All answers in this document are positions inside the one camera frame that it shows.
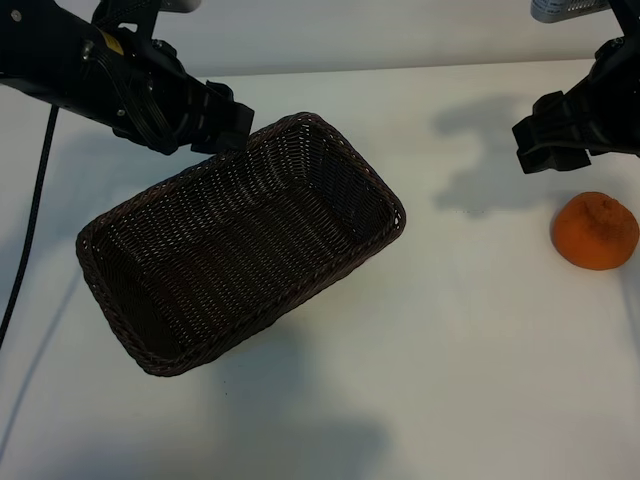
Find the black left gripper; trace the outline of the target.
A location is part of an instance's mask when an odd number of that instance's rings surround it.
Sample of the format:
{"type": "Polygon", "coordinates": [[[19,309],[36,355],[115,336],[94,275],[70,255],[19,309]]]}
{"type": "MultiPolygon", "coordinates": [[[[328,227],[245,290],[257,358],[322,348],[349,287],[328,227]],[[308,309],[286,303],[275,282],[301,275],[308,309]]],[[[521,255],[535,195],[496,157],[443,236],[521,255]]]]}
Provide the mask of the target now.
{"type": "Polygon", "coordinates": [[[201,82],[188,75],[183,86],[183,95],[170,114],[177,121],[177,145],[203,154],[245,150],[254,110],[236,102],[226,84],[201,82]]]}

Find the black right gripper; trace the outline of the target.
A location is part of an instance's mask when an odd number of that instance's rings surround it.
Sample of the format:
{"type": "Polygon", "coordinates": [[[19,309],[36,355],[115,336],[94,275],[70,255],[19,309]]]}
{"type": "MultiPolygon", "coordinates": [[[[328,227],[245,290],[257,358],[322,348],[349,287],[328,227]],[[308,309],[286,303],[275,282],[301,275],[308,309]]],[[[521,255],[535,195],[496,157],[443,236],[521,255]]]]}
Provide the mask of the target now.
{"type": "Polygon", "coordinates": [[[587,76],[535,102],[512,132],[524,173],[573,171],[606,153],[639,154],[639,71],[587,76]]]}

